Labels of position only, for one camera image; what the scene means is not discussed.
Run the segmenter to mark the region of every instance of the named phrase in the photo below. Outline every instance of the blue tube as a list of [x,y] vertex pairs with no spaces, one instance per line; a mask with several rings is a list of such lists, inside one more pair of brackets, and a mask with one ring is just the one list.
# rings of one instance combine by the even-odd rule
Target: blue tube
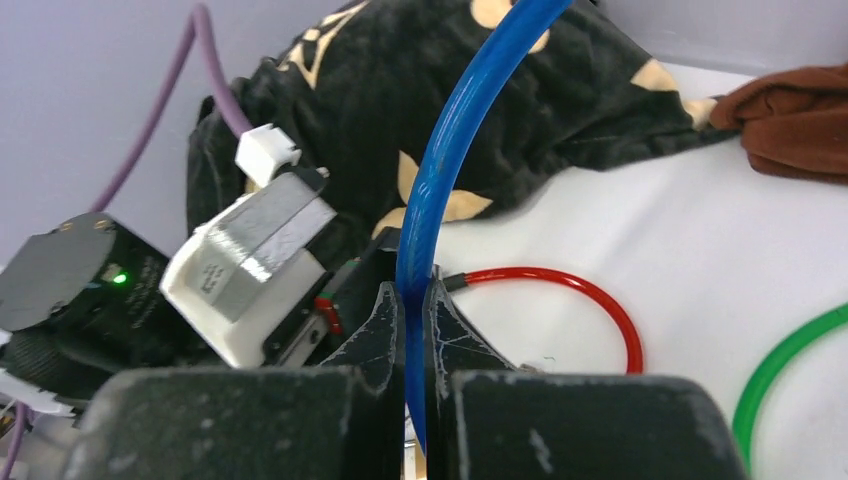
[[523,0],[492,32],[448,99],[415,177],[401,230],[396,281],[406,311],[406,402],[427,451],[424,296],[448,197],[483,118],[518,64],[571,0]]

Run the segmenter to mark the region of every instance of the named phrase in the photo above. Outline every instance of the black fabric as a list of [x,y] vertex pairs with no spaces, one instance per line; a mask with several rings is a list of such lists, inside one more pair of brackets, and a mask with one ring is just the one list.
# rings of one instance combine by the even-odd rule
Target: black fabric
[[[400,152],[420,163],[454,85],[496,25],[481,24],[474,9],[505,13],[509,2],[353,2],[232,84],[254,125],[282,128],[303,164],[330,171],[322,196],[340,215],[312,248],[326,267],[355,256],[381,219],[405,207]],[[592,2],[575,1],[477,134],[455,189],[491,202],[470,216],[516,207],[569,166],[606,170],[733,135],[694,129],[678,91],[632,83],[651,61]],[[190,229],[244,192],[236,143],[205,100],[188,155]]]

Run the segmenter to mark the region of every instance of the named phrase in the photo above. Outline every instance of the white table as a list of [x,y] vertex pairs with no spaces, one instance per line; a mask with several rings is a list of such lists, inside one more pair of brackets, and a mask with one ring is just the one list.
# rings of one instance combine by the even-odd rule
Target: white table
[[[685,96],[750,77],[669,66]],[[570,169],[518,212],[445,227],[448,272],[529,265],[599,284],[633,317],[649,373],[695,380],[728,421],[750,374],[807,320],[848,302],[848,187],[755,173],[738,139],[612,172]],[[456,296],[515,363],[614,373],[613,322],[580,294],[504,282]],[[848,477],[848,331],[808,351],[760,416],[754,474]]]

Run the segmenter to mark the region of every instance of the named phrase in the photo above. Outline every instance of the brown cloth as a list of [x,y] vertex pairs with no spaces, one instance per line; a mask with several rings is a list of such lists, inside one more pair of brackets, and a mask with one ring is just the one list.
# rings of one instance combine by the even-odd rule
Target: brown cloth
[[848,185],[848,64],[754,80],[719,100],[710,123],[741,129],[760,173]]

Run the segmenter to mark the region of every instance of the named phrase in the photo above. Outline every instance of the red wire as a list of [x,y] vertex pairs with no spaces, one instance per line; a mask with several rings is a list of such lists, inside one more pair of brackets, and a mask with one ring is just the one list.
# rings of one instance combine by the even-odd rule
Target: red wire
[[639,332],[633,325],[630,316],[614,298],[588,280],[558,270],[537,267],[493,268],[465,274],[465,281],[469,285],[518,278],[558,283],[573,288],[594,300],[612,317],[621,331],[621,336],[624,337],[624,344],[627,347],[627,373],[641,374],[645,371],[645,353],[642,349],[642,339],[639,338]]

